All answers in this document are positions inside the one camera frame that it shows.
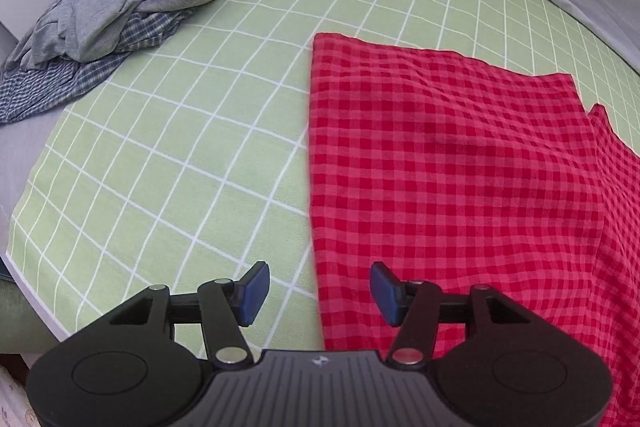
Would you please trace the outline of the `blue white checkered shirt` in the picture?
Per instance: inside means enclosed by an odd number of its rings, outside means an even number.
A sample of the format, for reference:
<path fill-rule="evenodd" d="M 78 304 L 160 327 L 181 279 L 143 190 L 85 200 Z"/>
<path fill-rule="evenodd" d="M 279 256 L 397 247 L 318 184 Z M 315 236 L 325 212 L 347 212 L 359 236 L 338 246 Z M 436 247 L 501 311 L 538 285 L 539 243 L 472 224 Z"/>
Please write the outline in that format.
<path fill-rule="evenodd" d="M 15 124 L 78 100 L 107 80 L 131 53 L 160 46 L 200 6 L 177 12 L 134 14 L 126 23 L 116 50 L 92 62 L 58 57 L 40 69 L 8 69 L 4 62 L 2 124 Z"/>

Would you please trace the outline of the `green grid mat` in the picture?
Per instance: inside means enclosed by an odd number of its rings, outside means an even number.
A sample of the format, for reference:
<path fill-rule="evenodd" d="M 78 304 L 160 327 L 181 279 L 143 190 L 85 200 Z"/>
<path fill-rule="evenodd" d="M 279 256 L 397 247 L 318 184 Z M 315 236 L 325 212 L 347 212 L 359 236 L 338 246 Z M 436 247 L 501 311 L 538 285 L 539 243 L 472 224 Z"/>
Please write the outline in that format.
<path fill-rule="evenodd" d="M 639 144 L 639 76 L 549 0 L 216 0 L 55 116 L 6 262 L 58 338 L 153 283 L 270 266 L 253 350 L 321 345 L 308 209 L 310 45 L 320 31 L 567 72 Z"/>

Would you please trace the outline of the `red checkered shorts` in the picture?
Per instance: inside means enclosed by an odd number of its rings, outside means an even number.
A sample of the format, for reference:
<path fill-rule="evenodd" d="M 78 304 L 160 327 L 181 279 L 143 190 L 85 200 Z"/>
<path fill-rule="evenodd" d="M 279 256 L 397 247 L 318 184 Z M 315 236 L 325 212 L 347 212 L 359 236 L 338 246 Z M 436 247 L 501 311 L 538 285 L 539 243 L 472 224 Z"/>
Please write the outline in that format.
<path fill-rule="evenodd" d="M 605 359 L 639 421 L 639 159 L 564 74 L 319 34 L 310 220 L 326 349 L 386 351 L 372 263 L 498 288 Z"/>

